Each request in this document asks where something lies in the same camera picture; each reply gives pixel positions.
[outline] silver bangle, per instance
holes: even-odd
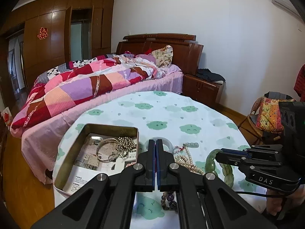
[[[162,138],[162,137],[153,137],[153,138],[151,138],[151,139],[153,139],[154,141],[157,141],[158,139],[162,139],[162,143],[163,143],[164,145],[166,145],[166,146],[168,147],[168,149],[169,149],[167,152],[169,152],[169,153],[171,153],[171,154],[174,154],[174,152],[173,152],[173,144],[172,144],[168,139]],[[147,141],[145,142],[145,145],[144,145],[144,147],[146,148],[146,150],[148,150],[148,143],[149,143],[149,140],[147,140]]]
[[[98,145],[97,145],[97,149],[96,149],[96,157],[100,162],[106,163],[106,162],[110,162],[113,161],[115,159],[117,159],[120,155],[120,151],[118,151],[118,153],[116,155],[114,155],[113,157],[108,157],[108,159],[102,159],[98,156],[99,150],[101,149],[101,147],[107,143],[116,143],[117,145],[119,145],[119,142],[117,139],[115,138],[107,138],[102,140]]]

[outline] bead necklace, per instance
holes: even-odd
[[[189,149],[186,146],[186,144],[187,143],[184,143],[183,147],[184,147],[184,149],[186,151],[186,154],[188,155],[189,158],[187,158],[186,156],[183,156],[183,155],[178,155],[178,156],[175,157],[175,162],[177,164],[181,165],[181,166],[184,166],[185,168],[188,168],[190,170],[190,172],[204,175],[204,171],[202,171],[201,168],[194,165],[192,156],[191,156],[191,154],[189,152]]]

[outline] colorful cushion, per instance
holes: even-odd
[[[173,48],[170,45],[161,49],[152,51],[152,55],[156,58],[158,67],[170,67],[173,59]]]
[[[257,117],[256,126],[267,132],[280,133],[284,130],[281,123],[281,115],[279,109],[279,102],[293,102],[290,100],[274,100],[266,97],[262,98],[260,103],[260,111]]]

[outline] doorway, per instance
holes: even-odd
[[[20,108],[25,104],[27,98],[23,72],[23,34],[9,39],[7,64],[15,99]]]
[[[91,59],[92,9],[73,9],[70,25],[71,61]]]

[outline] jade bangle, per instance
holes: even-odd
[[[214,160],[215,160],[216,154],[220,151],[221,151],[220,149],[215,149],[215,150],[211,151],[210,154],[207,156],[206,161],[205,161],[205,167],[204,167],[206,173],[210,172],[210,173],[213,173],[214,175],[218,176],[218,174],[215,171],[216,166],[215,166]],[[232,170],[231,165],[220,163],[220,166],[222,168],[222,173],[225,176],[225,183],[230,188],[232,188],[233,184],[234,184],[234,175],[233,175],[233,170]]]

